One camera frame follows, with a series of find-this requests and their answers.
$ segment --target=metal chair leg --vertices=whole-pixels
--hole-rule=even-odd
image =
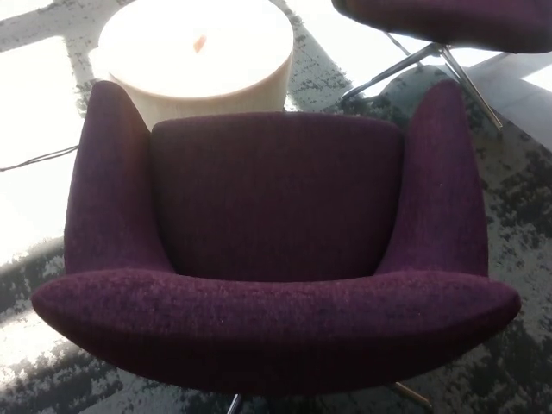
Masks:
[[[408,51],[400,45],[392,36],[387,34],[388,37],[397,45],[403,52],[408,54]],[[430,43],[428,46],[424,47],[418,52],[410,54],[404,60],[401,60],[398,64],[391,66],[389,69],[383,71],[378,76],[374,77],[370,81],[366,82],[363,85],[357,86],[350,91],[345,92],[342,96],[341,103],[345,104],[351,97],[354,97],[369,88],[370,86],[376,85],[382,80],[389,78],[397,72],[406,69],[409,66],[419,64],[420,60],[427,58],[428,56],[442,56],[445,59],[445,62],[450,69],[450,71],[455,75],[456,79],[466,86],[467,92],[470,96],[475,99],[479,104],[485,115],[489,118],[495,128],[500,132],[502,130],[502,122],[499,120],[497,115],[494,113],[494,110],[489,106],[486,100],[481,96],[480,92],[477,90],[477,87],[472,82],[472,79],[467,75],[462,66],[458,63],[455,57],[450,52],[452,46],[440,45],[438,43]]]
[[[481,109],[485,112],[485,115],[489,118],[495,128],[500,131],[502,129],[502,122],[494,113],[494,110],[492,110],[489,104],[481,96],[480,92],[475,87],[474,82],[472,82],[472,79],[469,78],[462,66],[460,66],[458,61],[452,55],[448,46],[441,47],[441,56],[445,59],[445,62],[447,62],[448,68],[451,69],[456,76],[458,76],[458,78],[460,78],[461,82],[464,86],[466,86],[470,96],[480,105]]]
[[[411,54],[410,56],[407,56],[405,59],[401,60],[396,65],[393,65],[389,69],[386,69],[378,76],[372,78],[372,80],[366,82],[363,85],[357,86],[351,89],[350,91],[345,92],[345,94],[342,96],[342,100],[341,100],[342,104],[345,104],[346,101],[348,101],[351,97],[358,95],[359,93],[369,88],[370,86],[376,85],[382,80],[385,80],[390,76],[394,75],[395,73],[398,73],[403,69],[406,69],[407,67],[418,63],[420,60],[425,59],[428,56],[439,55],[439,53],[440,53],[439,45],[437,45],[436,43],[429,44],[423,49]]]
[[[422,397],[417,392],[410,389],[408,386],[405,386],[400,382],[396,382],[393,385],[389,386],[389,389],[397,393],[399,396],[409,399],[411,402],[419,405],[426,412],[433,413],[433,405],[431,405],[431,402],[428,399]]]
[[[230,408],[228,408],[227,414],[237,414],[242,409],[243,397],[240,394],[236,394],[232,400]]]

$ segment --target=purple armchair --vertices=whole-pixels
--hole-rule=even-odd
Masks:
[[[466,353],[520,309],[487,277],[454,81],[428,93],[405,134],[307,113],[150,133],[125,92],[100,82],[65,243],[66,276],[34,294],[36,312],[117,367],[211,392],[392,385]]]
[[[498,130],[502,123],[451,53],[477,47],[507,53],[552,51],[550,0],[332,0],[343,15],[389,33],[430,41],[380,75],[343,95],[351,97],[431,55],[442,56]]]

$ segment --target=white round table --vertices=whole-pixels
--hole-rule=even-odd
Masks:
[[[283,110],[293,30],[269,0],[136,0],[105,25],[98,51],[152,128]]]

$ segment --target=cable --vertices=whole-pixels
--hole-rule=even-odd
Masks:
[[[5,173],[9,170],[15,170],[16,168],[21,168],[22,166],[30,166],[31,164],[35,164],[37,162],[47,161],[47,160],[53,160],[55,158],[62,157],[64,155],[70,154],[73,151],[76,151],[78,148],[78,145],[75,145],[73,147],[61,149],[59,151],[54,151],[52,153],[43,154],[38,157],[31,158],[30,160],[26,160],[22,162],[21,164],[17,164],[15,166],[6,166],[3,168],[0,168],[0,173]]]

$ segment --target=textured upholstery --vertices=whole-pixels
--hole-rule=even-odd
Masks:
[[[394,224],[402,153],[397,127],[360,117],[277,112],[164,122],[152,133],[161,238],[181,274],[373,274]]]
[[[332,0],[340,13],[386,32],[507,53],[552,50],[549,0]]]
[[[399,135],[346,116],[252,114],[167,122],[149,137],[124,91],[98,83],[67,212],[67,275],[42,286],[33,306],[98,358],[213,392],[350,391],[439,367],[501,331],[520,299],[486,276],[485,212],[459,87],[436,86]],[[363,190],[367,196],[352,193]],[[346,216],[363,211],[381,223]],[[220,216],[209,224],[211,214]],[[288,231],[299,241],[273,220],[297,225]],[[254,225],[272,232],[273,251]],[[306,229],[354,253],[329,250],[336,240],[313,240],[315,252],[301,244]],[[366,261],[355,243],[365,243]],[[223,266],[207,261],[218,261],[216,248]],[[307,250],[304,261],[294,248]],[[177,257],[194,260],[194,252],[204,256],[191,265]],[[291,258],[279,264],[278,254]],[[283,281],[288,271],[295,281]]]

